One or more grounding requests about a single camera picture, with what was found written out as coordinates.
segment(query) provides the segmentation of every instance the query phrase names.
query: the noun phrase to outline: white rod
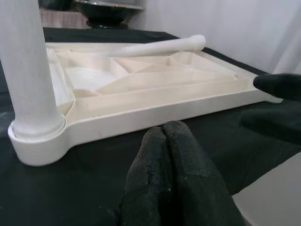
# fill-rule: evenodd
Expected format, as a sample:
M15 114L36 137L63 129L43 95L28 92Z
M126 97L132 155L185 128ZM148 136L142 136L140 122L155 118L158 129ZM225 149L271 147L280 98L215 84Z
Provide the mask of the white rod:
M16 114L15 136L43 139L61 130L37 0L1 0L0 59Z
M95 54L108 57L155 56L170 52L201 51L205 47L205 45L206 39L203 35L194 35L186 39L158 41L148 44L134 45L120 49L98 52Z

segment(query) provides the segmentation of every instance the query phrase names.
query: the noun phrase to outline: dark bowl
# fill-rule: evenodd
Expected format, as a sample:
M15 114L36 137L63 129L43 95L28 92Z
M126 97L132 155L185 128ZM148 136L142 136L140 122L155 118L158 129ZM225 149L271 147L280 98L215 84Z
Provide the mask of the dark bowl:
M98 6L82 2L76 2L76 8L90 22L100 24L118 25L131 13L131 9L128 8Z

